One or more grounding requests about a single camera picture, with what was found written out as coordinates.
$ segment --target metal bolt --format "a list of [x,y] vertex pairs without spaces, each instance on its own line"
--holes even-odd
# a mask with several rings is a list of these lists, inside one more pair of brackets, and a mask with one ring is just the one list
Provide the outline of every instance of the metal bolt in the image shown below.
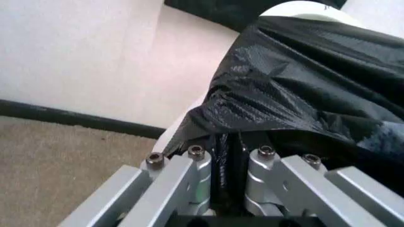
[[258,148],[258,156],[263,158],[273,158],[275,156],[275,150],[270,146],[264,145]]
[[302,159],[305,160],[305,162],[311,165],[311,167],[313,167],[314,169],[318,170],[321,166],[321,159],[316,155],[305,154],[302,156]]
[[194,161],[200,161],[205,158],[205,150],[199,145],[192,145],[188,147],[188,157]]
[[164,166],[163,154],[152,152],[146,158],[146,165],[151,169],[161,169]]

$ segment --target carpet floor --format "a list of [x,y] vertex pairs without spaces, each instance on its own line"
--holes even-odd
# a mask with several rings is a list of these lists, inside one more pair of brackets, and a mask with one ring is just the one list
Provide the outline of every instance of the carpet floor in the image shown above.
[[54,227],[155,140],[0,117],[0,226]]

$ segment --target white object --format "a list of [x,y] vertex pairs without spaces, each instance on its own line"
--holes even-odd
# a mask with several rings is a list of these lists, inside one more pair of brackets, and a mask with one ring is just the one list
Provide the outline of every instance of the white object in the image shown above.
[[289,1],[276,5],[261,16],[297,17],[310,20],[333,21],[364,28],[364,26],[348,14],[331,6],[313,1]]

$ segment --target black garbage bag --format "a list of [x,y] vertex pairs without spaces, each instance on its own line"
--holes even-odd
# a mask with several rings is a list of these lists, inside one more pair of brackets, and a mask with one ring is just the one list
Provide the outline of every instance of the black garbage bag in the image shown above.
[[[241,32],[267,9],[292,0],[165,0],[168,6]],[[340,9],[346,0],[312,0]]]
[[242,206],[248,152],[312,153],[404,195],[404,41],[336,22],[260,17],[165,148],[205,141],[213,205]]

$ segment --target black baseboard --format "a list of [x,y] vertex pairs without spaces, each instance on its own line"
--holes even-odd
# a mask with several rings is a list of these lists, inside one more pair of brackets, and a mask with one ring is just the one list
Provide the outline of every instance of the black baseboard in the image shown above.
[[142,124],[122,122],[103,117],[96,117],[36,105],[28,105],[1,99],[0,115],[66,125],[81,125],[86,128],[115,131],[153,139],[157,139],[165,131],[165,129],[162,128]]

